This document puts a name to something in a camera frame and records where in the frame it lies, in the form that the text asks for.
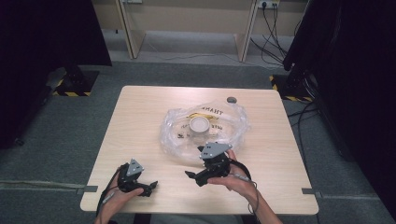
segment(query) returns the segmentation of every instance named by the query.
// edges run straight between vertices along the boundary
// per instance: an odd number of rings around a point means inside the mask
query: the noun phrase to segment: person's left hand
[[[113,194],[111,198],[104,204],[97,218],[95,224],[107,223],[114,215],[116,215],[121,208],[128,203],[133,197],[143,193],[143,189],[134,189],[131,192],[124,193],[117,187],[117,180],[119,179],[119,173],[116,174],[113,181],[110,184],[110,190],[108,191],[105,198]]]

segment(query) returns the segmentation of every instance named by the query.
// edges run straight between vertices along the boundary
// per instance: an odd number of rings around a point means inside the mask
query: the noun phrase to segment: hand
[[[124,193],[117,187],[117,180],[119,179],[119,173],[116,174],[113,181],[110,184],[110,190],[108,191],[105,198],[109,197],[111,194],[111,198],[104,204],[102,204],[102,208],[97,218],[95,219],[95,224],[105,224],[107,223],[114,215],[116,215],[121,208],[128,203],[133,197],[138,196],[143,193],[143,189],[134,189],[131,192]]]
[[[232,150],[229,149],[226,152],[230,159],[236,161],[235,154],[233,153]],[[241,180],[238,177],[234,176],[234,175],[247,176],[245,174],[245,172],[241,168],[239,168],[233,164],[230,165],[230,168],[231,168],[230,174],[227,175],[226,177],[212,177],[212,178],[207,179],[207,183],[214,184],[214,185],[223,185],[228,190],[236,191],[245,198],[248,195],[252,195],[252,194],[255,195],[256,188],[253,185],[253,183]]]

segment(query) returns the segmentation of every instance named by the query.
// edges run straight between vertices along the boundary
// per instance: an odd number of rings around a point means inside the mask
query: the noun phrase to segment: gray carpet
[[[175,63],[113,63],[112,67],[82,68],[100,71],[92,95],[51,96],[26,130],[22,138],[25,144],[0,151],[0,180],[3,182],[50,181],[74,186],[55,188],[2,183],[0,223],[92,222],[94,213],[79,208],[81,194],[78,189],[88,182],[123,86],[271,89],[270,75],[287,74],[283,70],[268,71],[254,66]],[[49,84],[56,83],[62,74],[62,70],[51,74]],[[288,114],[305,107],[291,101],[284,101],[284,106]],[[304,119],[300,130],[302,142],[297,125],[294,125],[298,117],[290,118],[290,125],[300,148],[304,149],[311,182],[318,192],[319,222],[395,223],[359,166],[339,156],[320,115],[311,112],[305,114]],[[115,219],[120,224],[132,223],[133,215],[119,214]],[[154,218],[163,223],[159,219],[177,223],[170,216]],[[285,223],[318,223],[315,216],[281,216],[281,219]]]

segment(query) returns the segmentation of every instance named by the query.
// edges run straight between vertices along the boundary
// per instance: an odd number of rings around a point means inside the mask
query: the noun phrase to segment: black base
[[[64,75],[59,85],[55,88],[53,95],[61,96],[89,96],[95,83],[98,71],[82,71],[85,82],[82,85],[74,85],[67,74]]]
[[[306,91],[303,85],[290,86],[286,83],[288,76],[285,75],[272,75],[270,76],[273,89],[278,91],[283,100],[292,101],[308,101],[311,102],[312,98]]]

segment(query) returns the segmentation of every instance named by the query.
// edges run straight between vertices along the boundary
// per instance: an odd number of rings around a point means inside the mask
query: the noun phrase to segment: wooden desk leg
[[[151,214],[134,214],[134,224],[149,224],[151,221]]]
[[[242,215],[244,224],[257,224],[256,218],[253,215]]]

